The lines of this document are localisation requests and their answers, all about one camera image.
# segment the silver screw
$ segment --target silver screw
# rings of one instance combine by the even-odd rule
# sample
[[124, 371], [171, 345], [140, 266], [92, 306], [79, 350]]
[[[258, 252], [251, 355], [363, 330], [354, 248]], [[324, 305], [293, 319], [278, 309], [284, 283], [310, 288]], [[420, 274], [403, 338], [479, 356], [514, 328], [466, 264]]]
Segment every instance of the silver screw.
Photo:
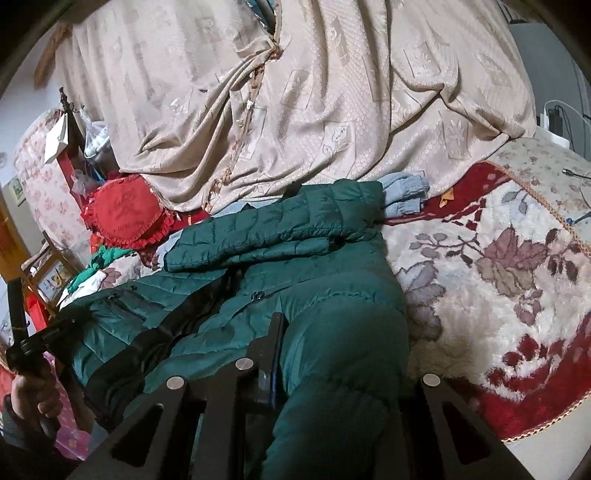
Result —
[[179, 388], [182, 388], [183, 385], [184, 385], [184, 378], [183, 377], [170, 377], [166, 381], [166, 386], [170, 390], [178, 390]]
[[250, 370], [254, 364], [255, 362], [246, 356], [236, 360], [236, 368], [238, 370]]
[[423, 375], [423, 383], [428, 387], [438, 387], [441, 379], [435, 374]]

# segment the red round cushion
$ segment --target red round cushion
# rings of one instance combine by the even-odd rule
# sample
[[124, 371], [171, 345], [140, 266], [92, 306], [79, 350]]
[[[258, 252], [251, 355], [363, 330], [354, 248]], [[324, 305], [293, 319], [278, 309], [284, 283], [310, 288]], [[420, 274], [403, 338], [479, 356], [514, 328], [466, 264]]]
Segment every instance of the red round cushion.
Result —
[[108, 247], [133, 249], [161, 240], [174, 223], [138, 174], [105, 183], [92, 195], [83, 217]]

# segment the green puffer jacket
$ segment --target green puffer jacket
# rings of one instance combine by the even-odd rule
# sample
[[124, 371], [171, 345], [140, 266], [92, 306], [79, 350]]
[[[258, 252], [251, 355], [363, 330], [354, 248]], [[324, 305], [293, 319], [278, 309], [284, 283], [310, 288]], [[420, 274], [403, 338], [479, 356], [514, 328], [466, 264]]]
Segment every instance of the green puffer jacket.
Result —
[[78, 327], [52, 351], [117, 424], [167, 378], [212, 375], [243, 356], [283, 312], [288, 400], [262, 478], [357, 479], [408, 354], [402, 291], [374, 225], [381, 205], [379, 183], [339, 180], [188, 227], [164, 270], [66, 307]]

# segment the floral blanket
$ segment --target floral blanket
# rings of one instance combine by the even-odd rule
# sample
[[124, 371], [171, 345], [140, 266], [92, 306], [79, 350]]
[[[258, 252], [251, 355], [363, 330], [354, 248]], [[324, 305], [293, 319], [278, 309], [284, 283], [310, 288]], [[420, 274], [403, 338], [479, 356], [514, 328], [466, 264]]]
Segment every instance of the floral blanket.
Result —
[[451, 379], [499, 437], [526, 436], [591, 390], [591, 264], [501, 168], [472, 167], [454, 190], [466, 188], [456, 211], [431, 202], [382, 231], [407, 297], [408, 372]]

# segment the jacket sleeve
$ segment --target jacket sleeve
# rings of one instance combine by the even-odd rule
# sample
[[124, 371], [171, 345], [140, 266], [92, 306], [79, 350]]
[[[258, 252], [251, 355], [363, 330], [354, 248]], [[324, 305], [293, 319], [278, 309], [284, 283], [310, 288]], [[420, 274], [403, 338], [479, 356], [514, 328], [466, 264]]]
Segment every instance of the jacket sleeve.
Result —
[[12, 409], [10, 395], [2, 408], [4, 428], [0, 439], [0, 463], [15, 480], [65, 480], [79, 460], [67, 459], [54, 448], [55, 439], [31, 430]]

